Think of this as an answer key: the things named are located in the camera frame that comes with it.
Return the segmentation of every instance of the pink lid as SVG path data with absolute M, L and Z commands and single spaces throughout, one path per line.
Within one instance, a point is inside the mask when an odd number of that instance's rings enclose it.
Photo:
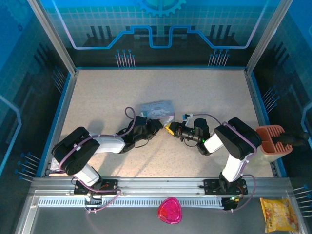
M 164 200 L 158 208 L 157 215 L 165 223 L 179 223 L 182 219 L 182 208 L 179 201 L 174 197 Z

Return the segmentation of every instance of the cable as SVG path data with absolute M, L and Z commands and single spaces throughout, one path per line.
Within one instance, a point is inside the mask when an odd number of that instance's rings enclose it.
M 131 118 L 130 116 L 128 116 L 128 114 L 127 114 L 127 110 L 128 110 L 128 109 L 130 109 L 130 110 L 133 112 L 133 115 L 134 115 L 133 118 Z M 123 134 L 121 134 L 121 135 L 106 135 L 106 134 L 100 134 L 100 135 L 94 135 L 94 136 L 90 136 L 90 137 L 86 138 L 85 140 L 83 140 L 83 141 L 81 141 L 79 144 L 77 144 L 70 152 L 68 152 L 68 154 L 67 154 L 67 155 L 61 160 L 61 162 L 59 163 L 58 168 L 59 168 L 61 171 L 63 171 L 63 169 L 62 169 L 63 163 L 70 157 L 70 155 L 71 155 L 78 147 L 80 147 L 81 145 L 83 145 L 84 143 L 86 143 L 88 140 L 91 140 L 91 139 L 94 139 L 94 138 L 97 138 L 97 137 L 112 137 L 112 138 L 115 138 L 115 137 L 123 137 L 123 136 L 127 135 L 129 132 L 131 132 L 132 129 L 133 129 L 133 127 L 135 126 L 135 123 L 136 123 L 136 112 L 134 111 L 134 109 L 133 109 L 132 107 L 128 106 L 128 107 L 125 108 L 125 115 L 126 115 L 126 117 L 128 117 L 129 119 L 132 119 L 132 120 L 133 120 L 132 125 L 131 125 L 130 129 L 129 129 L 127 132 L 125 132 L 125 133 L 123 133 Z
M 186 144 L 188 147 L 191 147 L 191 148 L 192 148 L 192 147 L 195 147 L 195 146 L 197 145 L 197 144 L 196 144 L 196 145 L 188 145 L 188 144 L 185 142 L 185 140 L 186 140 L 186 138 L 184 138 L 183 142 L 184 142 L 184 144 Z
M 242 188 L 239 187 L 239 186 L 236 186 L 236 187 L 240 190 L 240 192 L 241 192 L 241 194 L 242 194 L 242 198 L 241 198 L 241 199 L 243 199 L 243 198 L 244 198 L 244 192 L 243 192 Z
M 50 174 L 63 174 L 63 173 L 65 173 L 65 171 L 60 171 L 60 170 L 51 170 L 50 171 Z
M 147 144 L 148 144 L 148 142 L 149 142 L 150 140 L 149 139 L 147 139 L 147 142 L 144 144 L 144 145 L 140 145 L 140 146 L 135 146 L 135 148 L 141 148 L 141 147 L 143 147 L 143 146 L 146 146 Z
M 193 114 L 193 116 L 209 116 L 211 118 L 213 118 L 215 121 L 217 121 L 220 125 L 221 125 L 221 122 L 214 116 L 210 115 L 210 114 L 206 114 L 206 113 L 202 113 L 202 114 Z
M 72 180 L 70 181 L 72 184 L 73 184 L 73 179 L 75 179 L 75 177 L 73 177 Z M 73 185 L 75 185 L 75 184 L 73 184 Z
M 94 188 L 89 187 L 88 185 L 86 185 L 83 181 L 79 180 L 79 182 L 88 190 L 96 192 L 96 193 L 110 193 L 110 192 L 117 192 L 116 196 L 110 200 L 105 206 L 100 207 L 100 208 L 94 208 L 93 210 L 89 210 L 88 212 L 93 212 L 96 213 L 98 211 L 101 211 L 103 209 L 105 209 L 106 207 L 108 207 L 110 204 L 112 204 L 121 194 L 121 189 L 109 189 L 109 190 L 97 190 Z
M 247 204 L 251 201 L 251 199 L 253 198 L 254 193 L 255 193 L 255 186 L 256 186 L 255 177 L 251 174 L 245 174 L 243 176 L 249 176 L 249 177 L 253 178 L 253 191 L 252 191 L 252 194 L 250 194 L 250 197 L 248 198 L 248 200 L 243 205 L 241 205 L 240 207 L 237 207 L 236 209 L 231 210 L 232 213 L 234 211 L 239 211 L 240 209 L 243 209 L 245 206 L 247 206 Z

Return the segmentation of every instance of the speckled work surface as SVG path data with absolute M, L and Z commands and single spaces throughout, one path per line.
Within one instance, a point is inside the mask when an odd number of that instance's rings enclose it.
M 182 121 L 183 113 L 209 113 L 221 122 L 238 117 L 253 128 L 258 126 L 243 71 L 80 71 L 61 139 L 79 126 L 95 134 L 113 134 L 129 124 L 125 107 L 138 112 L 141 104 L 161 100 L 172 101 L 176 121 Z M 213 119 L 207 121 L 210 131 L 217 127 Z M 160 130 L 142 148 L 96 154 L 89 164 L 102 176 L 217 177 L 227 158 L 224 147 L 206 157 Z M 273 176 L 270 165 L 246 168 L 245 173 Z

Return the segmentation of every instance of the metal frame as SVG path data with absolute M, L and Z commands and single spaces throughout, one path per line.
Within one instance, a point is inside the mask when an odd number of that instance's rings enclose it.
M 248 89 L 252 98 L 254 110 L 260 126 L 270 124 L 269 117 L 266 113 L 259 88 L 256 84 L 253 73 L 249 74 L 245 71 L 245 78 L 248 85 Z M 281 158 L 271 163 L 273 170 L 276 171 L 277 177 L 286 177 L 286 171 Z
M 122 198 L 167 198 L 174 196 L 177 198 L 189 198 L 190 201 L 196 201 L 201 198 L 225 197 L 223 195 L 205 195 L 204 190 L 199 186 L 203 185 L 203 180 L 208 178 L 127 178 L 127 177 L 108 177 L 109 179 L 118 179 L 118 187 L 122 190 Z M 251 191 L 253 180 L 246 178 L 247 186 Z M 300 213 L 296 198 L 293 193 L 289 178 L 257 178 L 256 179 L 255 198 L 266 197 L 288 197 L 294 207 L 299 219 L 301 233 L 307 234 L 308 230 Z M 19 220 L 16 232 L 17 234 L 28 234 L 35 222 L 38 207 L 44 207 L 39 202 L 41 198 L 50 198 L 55 201 L 74 197 L 74 185 L 71 178 L 35 178 L 31 184 L 29 195 L 24 205 L 21 218 Z
M 251 74 L 254 70 L 256 64 L 258 63 L 259 59 L 261 58 L 263 52 L 267 48 L 269 42 L 271 41 L 272 37 L 277 31 L 278 26 L 280 25 L 281 21 L 283 20 L 285 14 L 288 11 L 288 8 L 292 4 L 293 0 L 281 0 L 277 9 L 275 10 L 270 22 L 268 23 L 267 28 L 265 29 L 258 45 L 256 46 L 250 60 L 246 66 L 247 74 Z
M 48 164 L 51 161 L 52 156 L 50 152 L 52 151 L 54 145 L 58 143 L 59 137 L 61 135 L 77 78 L 78 72 L 76 72 L 74 76 L 69 76 L 67 78 L 62 96 L 59 100 L 58 109 L 53 119 L 53 124 L 50 129 L 47 143 L 44 147 L 41 162 L 39 164 L 38 171 L 36 174 L 37 177 L 46 176 L 46 169 L 48 168 Z
M 10 144 L 5 152 L 5 155 L 4 155 L 4 158 L 2 160 L 2 163 L 0 165 L 0 177 L 1 177 L 1 174 L 2 174 L 2 171 L 6 165 L 6 162 L 11 154 L 11 151 L 13 149 L 13 146 L 14 146 L 14 143 L 16 141 L 16 138 L 18 137 L 18 134 L 20 132 L 20 129 L 21 129 L 21 126 L 22 126 L 22 122 L 21 122 L 21 116 L 20 116 L 20 109 L 13 103 L 10 103 L 4 96 L 0 95 L 0 101 L 4 102 L 5 105 L 7 105 L 11 110 L 13 110 L 16 114 L 16 118 L 17 118 L 17 121 L 18 121 L 18 125 L 15 129 L 15 132 L 14 132 L 14 135 L 12 136 L 12 139 L 10 141 Z
M 54 45 L 58 55 L 65 64 L 67 70 L 71 75 L 75 75 L 76 67 L 74 62 L 70 58 L 69 53 L 67 52 L 61 38 L 59 37 L 57 31 L 55 30 L 53 24 L 51 23 L 49 17 L 47 16 L 42 4 L 40 1 L 36 0 L 27 0 L 31 8 L 33 9 L 35 15 L 37 16 L 39 22 L 41 23 L 43 29 L 48 35 L 50 41 Z

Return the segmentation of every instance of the yellow object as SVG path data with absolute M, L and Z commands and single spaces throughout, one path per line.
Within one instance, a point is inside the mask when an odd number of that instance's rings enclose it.
M 166 126 L 165 126 L 165 129 L 168 131 L 168 133 L 170 133 L 171 135 L 175 135 L 175 133 L 170 129 L 170 125 L 171 123 L 168 123 Z
M 289 231 L 299 232 L 296 214 L 288 198 L 268 200 L 260 198 L 265 219 L 265 232 Z

